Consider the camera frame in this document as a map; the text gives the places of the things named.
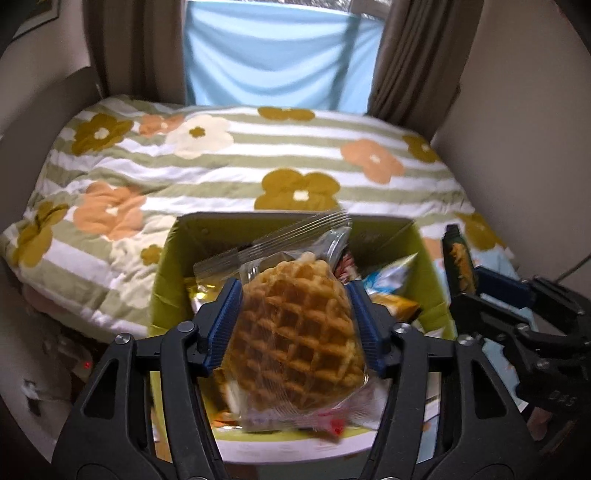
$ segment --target brown curtain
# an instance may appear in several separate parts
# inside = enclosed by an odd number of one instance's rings
[[[187,0],[85,0],[86,38],[105,95],[184,103]]]
[[[459,88],[483,0],[393,0],[368,114],[427,139]]]

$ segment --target waffle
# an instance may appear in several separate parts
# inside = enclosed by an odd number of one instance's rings
[[[257,410],[328,406],[365,380],[350,316],[326,262],[281,262],[244,286],[225,365]]]

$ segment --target blue curtain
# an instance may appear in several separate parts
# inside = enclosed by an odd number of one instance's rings
[[[187,100],[365,113],[383,27],[299,5],[190,1]]]

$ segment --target bed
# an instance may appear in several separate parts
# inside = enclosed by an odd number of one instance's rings
[[[102,99],[60,131],[0,251],[37,310],[104,342],[123,331],[141,338],[177,216],[339,206],[413,218],[445,291],[448,223],[460,225],[476,263],[515,276],[506,245],[414,132],[347,113],[128,96]]]

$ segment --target silver bolt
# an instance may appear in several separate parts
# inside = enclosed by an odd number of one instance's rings
[[[471,335],[460,335],[457,338],[457,342],[460,345],[464,345],[464,346],[470,346],[471,344],[474,343],[474,337]]]
[[[536,368],[540,369],[540,370],[546,370],[547,368],[550,367],[550,362],[548,362],[548,360],[546,360],[545,358],[540,358],[536,363],[535,363]]]
[[[127,342],[131,340],[131,335],[129,333],[120,333],[115,337],[115,343],[117,345],[125,345]]]
[[[177,330],[183,333],[190,332],[194,328],[195,324],[191,320],[186,320],[185,322],[181,322],[177,325]]]
[[[394,325],[394,332],[396,333],[408,333],[408,331],[411,329],[411,326],[408,323],[397,323],[396,325]]]

